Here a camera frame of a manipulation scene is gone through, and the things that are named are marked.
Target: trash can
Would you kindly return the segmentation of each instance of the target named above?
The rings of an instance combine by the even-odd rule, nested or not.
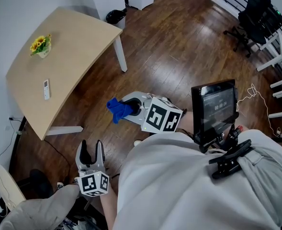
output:
[[[120,29],[125,28],[125,16],[127,9],[124,10],[112,10],[106,16],[106,21],[109,24],[112,24]]]

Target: gray shirt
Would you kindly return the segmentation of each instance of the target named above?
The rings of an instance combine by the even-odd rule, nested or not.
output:
[[[114,230],[279,229],[282,147],[258,130],[239,136],[255,149],[242,170],[211,175],[221,154],[202,154],[182,133],[153,135],[129,153],[119,179]]]

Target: wooden floor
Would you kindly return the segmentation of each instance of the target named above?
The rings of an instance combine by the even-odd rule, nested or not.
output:
[[[113,97],[121,99],[132,91],[150,92],[192,110],[192,86],[234,78],[240,99],[253,83],[265,98],[269,113],[282,111],[282,98],[274,99],[270,88],[279,80],[278,74],[273,67],[256,71],[270,59],[269,54],[256,52],[247,59],[243,49],[233,52],[236,40],[223,34],[233,25],[237,20],[211,0],[155,0],[143,11],[128,8],[122,35],[128,71],[120,70],[110,47],[76,87],[54,122],[54,126],[83,126],[83,132],[46,138],[71,164],[71,180],[78,175],[75,154],[83,139],[92,155],[96,141],[103,142],[106,167],[114,175],[120,171],[133,141],[148,136],[126,121],[112,123],[106,103]],[[242,102],[240,111],[249,128],[272,136],[260,96]],[[278,126],[282,127],[282,118],[273,119],[273,128]],[[34,168],[43,171],[53,186],[68,172],[66,161],[27,124],[12,158],[11,173],[20,180]]]

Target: black clamp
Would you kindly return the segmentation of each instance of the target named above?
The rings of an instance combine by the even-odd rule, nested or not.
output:
[[[212,174],[214,179],[224,178],[240,171],[242,168],[237,162],[238,157],[244,157],[247,153],[254,150],[251,147],[250,139],[237,144],[237,137],[242,130],[241,126],[235,130],[234,126],[232,126],[225,143],[221,146],[221,149],[227,150],[227,153],[221,157],[209,160],[209,164],[217,163],[217,171]]]

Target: flower pot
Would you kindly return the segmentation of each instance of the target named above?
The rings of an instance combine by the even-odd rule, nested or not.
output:
[[[39,52],[39,53],[37,53],[37,54],[38,54],[42,59],[44,59],[44,58],[49,54],[50,50],[51,50],[51,45],[48,45],[48,48],[47,48],[47,49],[45,49],[44,51]]]

